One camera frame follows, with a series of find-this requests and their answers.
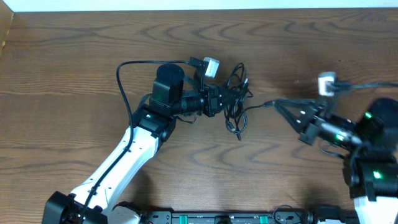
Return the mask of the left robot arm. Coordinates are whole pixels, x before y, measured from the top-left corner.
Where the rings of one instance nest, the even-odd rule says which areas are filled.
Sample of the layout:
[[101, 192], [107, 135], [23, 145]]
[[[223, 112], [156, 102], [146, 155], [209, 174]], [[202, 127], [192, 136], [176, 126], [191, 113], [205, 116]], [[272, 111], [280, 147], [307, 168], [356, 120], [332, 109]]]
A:
[[191, 62], [195, 79], [185, 76], [182, 61], [160, 61], [152, 93], [136, 111], [129, 110], [129, 127], [105, 161], [70, 194], [55, 192], [46, 202], [42, 223], [139, 223], [141, 214], [118, 205], [118, 198], [139, 169], [157, 153], [182, 115], [212, 117], [239, 96], [225, 86], [206, 84], [217, 68]]

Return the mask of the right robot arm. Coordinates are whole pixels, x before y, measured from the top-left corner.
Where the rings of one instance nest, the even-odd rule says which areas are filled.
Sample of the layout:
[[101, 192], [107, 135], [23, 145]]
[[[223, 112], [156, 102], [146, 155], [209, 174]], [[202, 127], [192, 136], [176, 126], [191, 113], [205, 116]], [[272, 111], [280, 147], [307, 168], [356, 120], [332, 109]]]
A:
[[343, 177], [359, 223], [397, 223], [397, 101], [378, 98], [357, 122], [338, 116], [331, 100], [275, 100], [274, 108], [312, 145], [320, 138], [348, 151]]

